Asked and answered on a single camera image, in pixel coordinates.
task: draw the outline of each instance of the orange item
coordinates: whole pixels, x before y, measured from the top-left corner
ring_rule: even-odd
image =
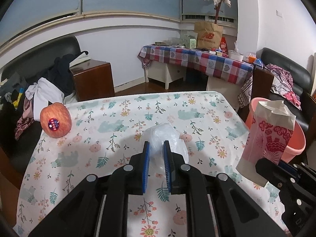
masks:
[[[269,101],[269,100],[265,98],[253,98],[251,100],[249,104],[249,114],[246,120],[246,126],[248,128],[251,127],[253,113],[259,101]],[[306,145],[306,140],[305,140],[304,132],[302,128],[300,127],[300,125],[295,121],[293,135],[287,147],[285,148],[281,159],[285,161],[286,163],[289,163],[296,155],[299,155],[303,152],[303,150],[305,149],[305,145]]]
[[[249,56],[248,63],[253,63],[256,57]]]

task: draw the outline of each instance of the apple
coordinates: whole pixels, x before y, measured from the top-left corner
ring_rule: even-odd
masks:
[[[72,126],[68,109],[59,102],[43,108],[39,118],[44,132],[52,138],[63,137]]]

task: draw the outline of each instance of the wooden nightstand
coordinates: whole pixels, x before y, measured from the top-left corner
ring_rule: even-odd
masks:
[[[89,60],[70,68],[79,101],[114,97],[111,64]]]

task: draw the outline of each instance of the transparent plastic bag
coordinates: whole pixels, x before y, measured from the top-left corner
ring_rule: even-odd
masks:
[[[163,160],[163,143],[169,141],[171,152],[183,156],[184,162],[189,163],[189,154],[186,145],[182,139],[179,139],[179,132],[173,128],[170,123],[163,123],[146,129],[141,136],[140,142],[150,143],[150,167],[153,167],[157,173],[164,174],[165,165]]]

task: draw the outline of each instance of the paper bag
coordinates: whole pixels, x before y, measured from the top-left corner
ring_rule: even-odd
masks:
[[[198,49],[218,49],[221,44],[223,27],[212,22],[196,22],[194,24],[194,32],[197,34]]]
[[[267,180],[256,172],[261,158],[278,164],[293,135],[296,116],[283,101],[260,101],[253,115],[244,152],[236,170],[247,179],[264,187]]]

